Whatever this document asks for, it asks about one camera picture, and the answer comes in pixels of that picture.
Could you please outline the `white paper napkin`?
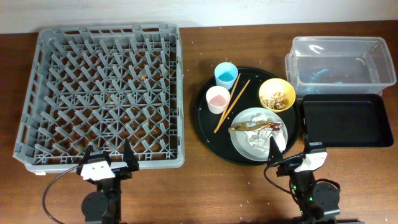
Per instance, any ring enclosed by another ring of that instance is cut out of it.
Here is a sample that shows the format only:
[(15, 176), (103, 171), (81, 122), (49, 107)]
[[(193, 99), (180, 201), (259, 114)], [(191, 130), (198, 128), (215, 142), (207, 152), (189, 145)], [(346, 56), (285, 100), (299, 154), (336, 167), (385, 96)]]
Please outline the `white paper napkin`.
[[(260, 114), (259, 116), (253, 117), (251, 122), (256, 121), (272, 121), (272, 122), (280, 122), (276, 121), (268, 117), (266, 114)], [(284, 125), (279, 131), (268, 131), (268, 130), (260, 130), (260, 131), (244, 131), (248, 137), (248, 143), (256, 150), (263, 152), (265, 155), (269, 153), (269, 141), (271, 136), (275, 139), (280, 152), (284, 151), (286, 148), (286, 139), (284, 137)]]

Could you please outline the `grey round plate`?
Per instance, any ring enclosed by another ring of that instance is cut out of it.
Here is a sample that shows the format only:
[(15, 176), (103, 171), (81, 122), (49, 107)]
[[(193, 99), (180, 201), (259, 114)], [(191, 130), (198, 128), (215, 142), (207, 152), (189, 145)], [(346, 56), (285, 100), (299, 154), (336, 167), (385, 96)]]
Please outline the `grey round plate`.
[[(243, 122), (251, 122), (253, 117), (259, 116), (260, 114), (266, 114), (268, 117), (275, 119), (276, 121), (280, 121), (284, 125), (284, 137), (286, 139), (286, 148), (287, 149), (287, 140), (288, 133), (287, 128), (282, 119), (277, 116), (274, 112), (267, 110), (265, 108), (249, 108), (242, 112), (240, 112), (233, 120), (232, 125), (236, 123)], [(234, 131), (230, 133), (231, 141), (235, 149), (242, 154), (245, 158), (250, 159), (252, 161), (264, 162), (268, 160), (268, 155), (265, 155), (263, 152), (254, 149), (248, 143), (248, 137), (244, 131)]]

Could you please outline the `gold brown snack wrapper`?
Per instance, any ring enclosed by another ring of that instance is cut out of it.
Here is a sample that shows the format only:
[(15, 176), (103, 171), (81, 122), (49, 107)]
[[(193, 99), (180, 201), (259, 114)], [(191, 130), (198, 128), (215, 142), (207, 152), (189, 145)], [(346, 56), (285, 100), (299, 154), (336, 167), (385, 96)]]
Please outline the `gold brown snack wrapper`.
[(234, 131), (260, 131), (260, 130), (268, 130), (268, 131), (279, 131), (282, 127), (281, 122), (272, 122), (272, 121), (256, 121), (256, 122), (243, 122), (233, 124), (228, 128), (228, 132)]

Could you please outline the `yellow plastic bowl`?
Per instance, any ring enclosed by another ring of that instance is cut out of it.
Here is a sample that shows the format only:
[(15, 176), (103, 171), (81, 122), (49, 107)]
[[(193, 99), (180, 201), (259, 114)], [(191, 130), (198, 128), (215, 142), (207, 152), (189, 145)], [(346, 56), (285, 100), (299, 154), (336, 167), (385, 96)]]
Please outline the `yellow plastic bowl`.
[[(261, 100), (262, 95), (267, 95), (267, 94), (273, 93), (275, 91), (284, 92), (286, 94), (286, 98), (289, 101), (289, 103), (282, 110), (273, 110), (271, 108), (268, 108)], [(266, 80), (261, 85), (261, 87), (259, 89), (259, 100), (260, 100), (261, 105), (265, 109), (269, 109), (275, 113), (279, 113), (279, 112), (285, 111), (293, 106), (293, 104), (296, 102), (296, 93), (295, 93), (293, 86), (288, 81), (283, 80), (281, 78), (271, 78), (271, 79)]]

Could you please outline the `wooden chopstick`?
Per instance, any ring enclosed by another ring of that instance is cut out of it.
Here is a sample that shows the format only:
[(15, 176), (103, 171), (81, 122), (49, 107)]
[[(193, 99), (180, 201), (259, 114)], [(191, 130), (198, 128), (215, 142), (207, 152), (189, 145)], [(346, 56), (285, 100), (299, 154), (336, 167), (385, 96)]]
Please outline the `wooden chopstick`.
[(231, 103), (232, 96), (233, 96), (233, 94), (234, 94), (234, 91), (235, 91), (235, 89), (236, 89), (236, 85), (237, 85), (237, 83), (238, 83), (238, 81), (239, 81), (240, 76), (241, 76), (241, 73), (238, 74), (237, 79), (236, 79), (236, 81), (235, 81), (235, 83), (234, 83), (234, 85), (233, 85), (233, 89), (232, 89), (232, 91), (231, 91), (231, 93), (230, 93), (230, 100), (228, 101), (227, 107), (226, 107), (226, 109), (223, 111), (223, 114), (221, 115), (220, 121), (219, 121), (219, 123), (218, 123), (218, 125), (217, 125), (217, 127), (216, 127), (216, 129), (215, 129), (215, 133), (219, 130), (220, 126), (222, 125), (222, 123), (223, 123), (223, 121), (224, 121), (224, 118), (225, 118), (225, 116), (226, 116), (226, 112), (227, 112), (227, 110), (228, 110), (229, 104)]
[(228, 108), (227, 112), (226, 112), (226, 116), (224, 118), (224, 120), (226, 119), (226, 117), (229, 115), (229, 113), (231, 112), (231, 110), (234, 108), (235, 104), (237, 103), (237, 101), (240, 99), (241, 95), (244, 93), (244, 91), (246, 90), (247, 86), (249, 85), (251, 81), (248, 80), (246, 82), (246, 84), (243, 86), (242, 90), (239, 92), (239, 94), (237, 95), (237, 97), (235, 98), (235, 100), (232, 102), (232, 104), (230, 105), (230, 107)]

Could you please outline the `pink white plastic cup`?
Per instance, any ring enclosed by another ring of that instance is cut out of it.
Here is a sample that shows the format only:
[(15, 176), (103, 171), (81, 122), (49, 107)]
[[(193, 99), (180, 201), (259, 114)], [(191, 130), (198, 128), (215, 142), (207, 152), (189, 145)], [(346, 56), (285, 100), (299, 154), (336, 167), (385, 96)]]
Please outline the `pink white plastic cup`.
[(229, 91), (222, 86), (213, 86), (206, 92), (208, 109), (213, 114), (222, 113), (230, 101)]

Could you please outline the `light blue plastic cup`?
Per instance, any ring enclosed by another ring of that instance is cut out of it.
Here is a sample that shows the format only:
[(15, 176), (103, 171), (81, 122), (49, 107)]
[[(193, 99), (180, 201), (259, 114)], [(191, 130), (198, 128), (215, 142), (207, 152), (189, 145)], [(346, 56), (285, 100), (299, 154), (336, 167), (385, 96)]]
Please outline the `light blue plastic cup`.
[(216, 85), (230, 90), (237, 79), (238, 69), (230, 62), (223, 62), (216, 66), (214, 74)]

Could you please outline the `food scraps and rice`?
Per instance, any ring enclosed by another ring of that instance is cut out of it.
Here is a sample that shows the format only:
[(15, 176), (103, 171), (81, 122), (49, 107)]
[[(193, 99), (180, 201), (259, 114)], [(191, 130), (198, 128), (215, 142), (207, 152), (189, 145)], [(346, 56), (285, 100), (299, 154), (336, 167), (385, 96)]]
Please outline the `food scraps and rice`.
[(261, 100), (268, 108), (273, 110), (282, 110), (289, 103), (286, 94), (282, 91), (262, 95)]

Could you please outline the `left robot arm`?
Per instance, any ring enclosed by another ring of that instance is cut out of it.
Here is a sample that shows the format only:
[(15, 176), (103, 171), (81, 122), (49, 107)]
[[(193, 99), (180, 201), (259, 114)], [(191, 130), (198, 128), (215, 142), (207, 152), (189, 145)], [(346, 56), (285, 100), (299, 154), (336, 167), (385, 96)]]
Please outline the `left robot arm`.
[(121, 221), (121, 181), (132, 178), (139, 170), (139, 163), (132, 153), (129, 141), (124, 141), (125, 166), (112, 168), (106, 151), (94, 152), (88, 146), (86, 154), (77, 166), (76, 173), (83, 180), (96, 186), (81, 204), (85, 223), (119, 223)]

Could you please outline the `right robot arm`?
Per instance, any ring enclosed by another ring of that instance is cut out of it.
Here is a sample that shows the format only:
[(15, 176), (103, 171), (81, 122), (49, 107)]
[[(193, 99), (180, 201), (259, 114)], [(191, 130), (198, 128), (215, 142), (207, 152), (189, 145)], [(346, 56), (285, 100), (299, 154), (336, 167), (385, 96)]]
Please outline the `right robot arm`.
[(340, 185), (329, 179), (316, 179), (313, 172), (324, 164), (327, 152), (321, 142), (311, 142), (304, 136), (304, 151), (294, 156), (283, 158), (274, 138), (270, 138), (267, 169), (276, 167), (278, 177), (289, 177), (286, 190), (273, 183), (274, 187), (292, 196), (299, 206), (301, 216), (294, 217), (293, 223), (336, 223), (340, 214)]

